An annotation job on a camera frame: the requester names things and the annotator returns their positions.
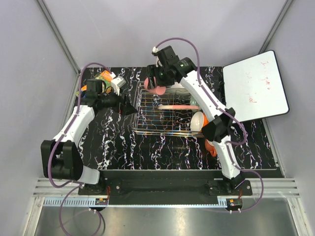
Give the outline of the pink plastic cup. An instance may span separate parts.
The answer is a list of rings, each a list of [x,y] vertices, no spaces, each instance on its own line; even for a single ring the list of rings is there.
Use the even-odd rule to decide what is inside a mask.
[[[151,79],[146,77],[144,81],[144,88],[147,92],[156,94],[156,95],[163,95],[166,92],[166,87],[161,87],[157,85],[157,80],[153,77],[153,85],[150,84]]]

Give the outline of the pink beige plate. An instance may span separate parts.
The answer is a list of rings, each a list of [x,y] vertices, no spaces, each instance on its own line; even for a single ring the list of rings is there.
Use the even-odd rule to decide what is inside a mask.
[[[158,106],[159,110],[200,110],[198,106],[192,105],[161,105]]]

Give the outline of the wire dish rack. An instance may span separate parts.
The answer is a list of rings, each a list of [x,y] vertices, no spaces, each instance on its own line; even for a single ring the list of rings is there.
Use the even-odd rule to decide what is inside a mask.
[[[131,127],[134,132],[144,135],[168,135],[202,137],[200,132],[190,129],[190,121],[196,109],[160,109],[160,106],[189,106],[197,105],[190,93],[182,89],[172,89],[163,95],[152,94],[145,90],[144,83],[136,87]]]

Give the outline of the white orange bowl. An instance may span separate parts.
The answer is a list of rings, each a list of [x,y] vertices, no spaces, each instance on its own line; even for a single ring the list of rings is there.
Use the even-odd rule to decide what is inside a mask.
[[[200,132],[201,129],[209,123],[203,112],[196,112],[190,121],[190,130],[192,132]]]

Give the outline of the white scalloped plate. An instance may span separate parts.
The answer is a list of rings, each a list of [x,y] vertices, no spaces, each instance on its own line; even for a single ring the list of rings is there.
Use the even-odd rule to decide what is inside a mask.
[[[169,89],[184,89],[184,87],[180,83],[175,82]]]

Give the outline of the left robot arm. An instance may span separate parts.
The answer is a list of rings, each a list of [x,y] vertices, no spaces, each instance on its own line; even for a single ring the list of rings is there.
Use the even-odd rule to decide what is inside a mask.
[[[65,179],[68,183],[89,184],[97,195],[106,190],[100,171],[83,164],[78,145],[86,128],[103,109],[111,108],[122,116],[136,113],[127,95],[120,92],[125,79],[117,76],[110,83],[111,90],[107,92],[103,80],[88,79],[86,90],[78,97],[78,104],[62,130],[53,139],[42,142],[43,173],[54,187],[58,187],[54,179]]]

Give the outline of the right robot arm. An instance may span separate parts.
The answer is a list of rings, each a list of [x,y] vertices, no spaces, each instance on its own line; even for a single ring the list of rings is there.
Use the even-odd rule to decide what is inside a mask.
[[[196,100],[208,119],[201,132],[207,141],[213,143],[221,163],[224,191],[234,195],[241,189],[245,178],[237,164],[232,148],[230,129],[235,117],[233,108],[226,108],[211,92],[200,77],[198,67],[189,58],[179,59],[171,46],[153,48],[157,58],[155,64],[148,65],[148,87],[170,87],[175,83],[183,86]]]

